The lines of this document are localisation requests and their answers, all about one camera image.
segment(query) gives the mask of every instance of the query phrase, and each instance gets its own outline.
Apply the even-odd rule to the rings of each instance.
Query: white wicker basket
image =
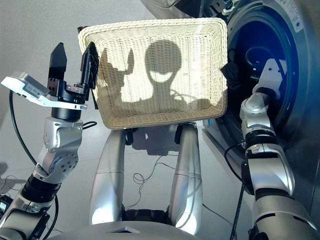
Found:
[[[96,46],[93,93],[110,129],[215,118],[227,108],[227,27],[219,18],[90,26],[78,39],[82,52]]]

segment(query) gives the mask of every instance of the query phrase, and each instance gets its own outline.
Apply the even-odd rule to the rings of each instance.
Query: washing machine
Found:
[[[204,133],[223,153],[243,140],[240,106],[270,58],[285,62],[280,98],[268,115],[295,177],[294,197],[320,229],[320,1],[141,0],[157,18],[212,18],[227,24],[230,68],[226,113],[208,119]],[[230,154],[240,171],[241,146]]]

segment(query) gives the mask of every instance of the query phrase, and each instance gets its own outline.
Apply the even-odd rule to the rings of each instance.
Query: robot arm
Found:
[[[32,175],[17,194],[0,220],[0,238],[39,239],[42,235],[54,198],[65,178],[78,163],[78,148],[82,141],[81,110],[86,109],[90,89],[95,88],[98,54],[93,43],[82,56],[81,83],[67,85],[64,78],[67,58],[63,44],[52,52],[48,89],[26,73],[15,72],[3,85],[29,101],[52,107],[45,121],[43,148]]]
[[[319,240],[315,225],[292,194],[295,179],[267,115],[272,90],[261,87],[241,104],[242,134],[247,161],[242,182],[255,196],[250,240]]]

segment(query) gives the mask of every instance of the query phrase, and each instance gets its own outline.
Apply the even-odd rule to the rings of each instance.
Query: cable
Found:
[[[237,144],[235,144],[235,145],[232,145],[231,147],[227,148],[227,149],[225,150],[225,152],[224,152],[224,155],[223,155],[223,156],[224,156],[224,159],[225,159],[225,161],[226,161],[226,164],[228,164],[231,172],[236,176],[237,179],[239,179],[240,182],[242,182],[242,179],[241,179],[241,177],[235,172],[235,170],[233,169],[233,167],[231,166],[231,164],[230,164],[230,162],[229,162],[229,160],[228,160],[228,158],[227,158],[227,154],[228,154],[228,152],[229,152],[231,149],[233,149],[233,148],[236,147],[236,146],[240,146],[243,142],[244,142],[244,141],[241,141],[241,142],[239,142],[239,143],[237,143]]]
[[[177,157],[178,155],[168,154],[168,156],[175,156],[175,157]],[[139,186],[139,189],[138,189],[139,198],[138,198],[138,200],[137,200],[134,204],[129,205],[129,206],[126,206],[126,207],[125,207],[126,209],[130,209],[130,208],[136,206],[136,205],[140,202],[140,200],[141,200],[141,190],[143,189],[145,183],[146,183],[146,182],[152,177],[152,175],[154,174],[155,169],[156,169],[156,166],[157,166],[158,164],[165,165],[166,167],[169,167],[169,168],[175,170],[174,167],[169,166],[169,165],[165,164],[164,162],[159,162],[159,160],[160,160],[162,157],[163,157],[163,156],[160,156],[160,157],[155,161],[154,166],[153,166],[153,169],[152,169],[152,172],[151,172],[151,174],[150,174],[147,178],[145,178],[145,177],[144,177],[141,173],[139,173],[139,172],[135,172],[135,173],[132,175],[132,179],[133,179],[134,183],[140,185],[140,186]]]
[[[83,130],[85,130],[85,129],[88,129],[88,128],[91,128],[91,127],[93,127],[93,126],[95,126],[95,125],[97,125],[98,123],[96,122],[96,121],[88,121],[88,122],[86,122],[86,123],[84,123],[83,124]]]
[[[142,196],[141,190],[143,189],[144,184],[145,184],[145,183],[152,177],[152,175],[154,174],[157,165],[161,164],[161,165],[164,165],[164,166],[166,166],[166,167],[168,167],[168,168],[171,168],[171,169],[173,169],[173,170],[176,169],[175,167],[172,167],[172,166],[170,166],[170,165],[168,165],[168,164],[166,164],[166,163],[164,163],[164,162],[159,162],[159,160],[160,160],[162,157],[163,157],[163,156],[160,156],[160,157],[155,161],[154,166],[153,166],[153,169],[152,169],[152,171],[151,171],[151,174],[150,174],[148,177],[145,178],[145,177],[144,177],[141,173],[139,173],[139,172],[136,172],[136,173],[134,173],[134,174],[132,175],[133,181],[134,181],[136,184],[140,185],[139,190],[138,190],[139,198],[138,198],[138,200],[137,200],[134,204],[129,205],[129,206],[126,206],[126,207],[125,207],[126,209],[132,208],[132,207],[136,206],[136,205],[140,202],[141,196]],[[213,211],[212,209],[210,209],[209,207],[207,207],[204,203],[203,203],[202,205],[203,205],[204,208],[206,208],[207,210],[209,210],[209,211],[212,212],[213,214],[217,215],[219,218],[223,219],[224,221],[226,221],[231,227],[233,226],[233,223],[232,223],[231,221],[229,221],[228,219],[226,219],[224,216],[222,216],[221,214]],[[234,233],[234,240],[237,240],[237,232]]]
[[[59,232],[59,233],[63,233],[63,231],[61,231],[61,230],[59,230],[59,229],[57,229],[57,228],[53,228],[53,230],[52,231],[57,231],[57,232]]]
[[[246,51],[246,53],[245,53],[245,61],[250,66],[252,66],[252,67],[254,66],[254,64],[249,61],[248,55],[249,55],[249,52],[251,52],[252,50],[256,50],[256,49],[264,50],[265,52],[267,52],[270,55],[270,57],[272,57],[275,60],[276,64],[278,65],[280,74],[282,76],[282,80],[284,81],[286,79],[286,74],[285,74],[284,68],[282,67],[282,65],[280,63],[280,60],[275,57],[274,53],[272,51],[270,51],[269,48],[267,48],[265,46],[253,46],[253,47],[249,48],[248,51]]]
[[[55,227],[55,225],[56,225],[57,219],[58,219],[59,202],[58,202],[58,197],[57,197],[57,195],[55,195],[54,203],[55,203],[54,218],[53,218],[51,227],[49,228],[49,231],[46,233],[46,235],[44,236],[44,238],[43,238],[42,240],[46,240],[46,239],[49,237],[49,235],[50,235],[51,232],[53,231],[53,229],[54,229],[54,227]]]
[[[212,212],[213,214],[217,215],[219,218],[223,219],[224,221],[226,221],[231,227],[233,227],[233,223],[231,221],[229,221],[228,219],[226,219],[224,216],[222,216],[221,214],[217,213],[216,211],[213,211],[212,209],[210,209],[209,207],[207,207],[204,203],[202,203],[202,206],[209,210],[210,212]],[[237,240],[238,236],[237,236],[237,231],[235,232],[234,235],[234,240]]]
[[[34,164],[34,165],[37,165],[37,162],[36,160],[34,159],[34,157],[31,155],[31,153],[29,152],[25,142],[23,141],[21,135],[20,135],[20,132],[18,130],[18,126],[17,126],[17,122],[16,122],[16,116],[15,116],[15,111],[14,111],[14,103],[13,103],[13,91],[10,90],[10,93],[9,93],[9,106],[10,106],[10,113],[11,113],[11,119],[12,119],[12,124],[13,124],[13,128],[15,130],[15,133],[16,133],[16,136],[18,137],[19,139],[19,142],[20,144],[22,145],[25,153],[28,155],[28,157],[30,158],[31,162]]]
[[[34,157],[31,155],[29,149],[27,148],[24,140],[22,139],[21,135],[20,135],[20,132],[19,132],[19,129],[18,129],[18,126],[17,126],[17,122],[16,122],[16,116],[15,116],[15,110],[14,110],[14,101],[13,101],[13,94],[14,92],[12,90],[10,90],[9,92],[9,107],[10,107],[10,113],[11,113],[11,119],[12,119],[12,124],[13,124],[13,128],[15,130],[15,133],[16,133],[16,136],[18,137],[19,139],[19,142],[20,144],[22,145],[23,147],[23,150],[25,151],[25,153],[28,155],[28,157],[30,158],[31,162],[34,164],[34,165],[37,165],[37,162],[36,160],[34,159]],[[54,213],[54,218],[53,218],[53,222],[52,222],[52,225],[49,229],[49,231],[47,232],[47,234],[44,236],[43,240],[47,239],[48,236],[50,235],[50,233],[52,232],[53,228],[55,227],[55,224],[57,222],[57,218],[58,218],[58,211],[59,211],[59,202],[58,202],[58,197],[57,195],[55,195],[55,198],[54,198],[54,204],[55,204],[55,213]]]
[[[237,229],[237,223],[238,223],[239,214],[240,214],[242,198],[244,196],[244,190],[245,190],[245,186],[242,184],[240,195],[239,195],[239,200],[238,200],[238,205],[236,206],[235,216],[234,216],[234,220],[233,220],[232,231],[231,231],[229,240],[233,240],[234,237],[235,237],[235,234],[236,234],[236,229]]]
[[[14,191],[19,191],[19,190],[20,190],[20,189],[15,189],[15,188],[13,188],[13,187],[11,187],[11,186],[9,185],[9,183],[8,183],[8,178],[9,178],[9,177],[12,177],[12,178],[18,180],[18,178],[15,177],[15,176],[13,176],[13,175],[8,175],[8,176],[6,176],[6,177],[4,178],[4,184],[3,184],[3,186],[0,188],[0,195],[3,195],[3,194],[1,193],[1,191],[5,188],[5,186],[8,186],[9,189],[14,190]]]

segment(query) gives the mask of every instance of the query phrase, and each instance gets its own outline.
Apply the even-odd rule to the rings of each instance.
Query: label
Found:
[[[6,207],[7,207],[7,205],[5,205],[3,202],[0,202],[0,210],[5,212],[6,211]]]
[[[286,14],[290,18],[290,21],[296,33],[304,29],[303,22],[299,15],[297,6],[292,0],[275,0],[275,1],[281,5],[281,7],[284,9]]]

